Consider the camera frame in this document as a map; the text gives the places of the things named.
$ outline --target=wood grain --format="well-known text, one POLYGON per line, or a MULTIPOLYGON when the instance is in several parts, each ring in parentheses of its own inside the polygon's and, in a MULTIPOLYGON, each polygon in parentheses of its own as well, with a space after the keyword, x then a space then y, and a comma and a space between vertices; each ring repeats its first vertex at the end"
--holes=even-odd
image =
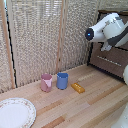
POLYGON ((91 66, 65 72, 69 74, 65 90, 56 87, 55 75, 49 93, 43 92, 37 81, 1 94, 0 101, 11 97, 31 101, 37 110, 32 128, 110 128, 128 102, 128 87, 91 66), (85 88, 84 93, 71 87, 75 82, 85 88))

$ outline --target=yellow sponge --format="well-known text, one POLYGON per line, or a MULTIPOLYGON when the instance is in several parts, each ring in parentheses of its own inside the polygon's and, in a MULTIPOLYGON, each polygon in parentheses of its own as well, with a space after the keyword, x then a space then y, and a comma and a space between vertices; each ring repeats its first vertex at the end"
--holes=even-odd
POLYGON ((78 93, 82 93, 85 92, 85 89, 83 87, 81 87, 79 84, 74 83, 71 85, 71 87, 76 90, 78 93))

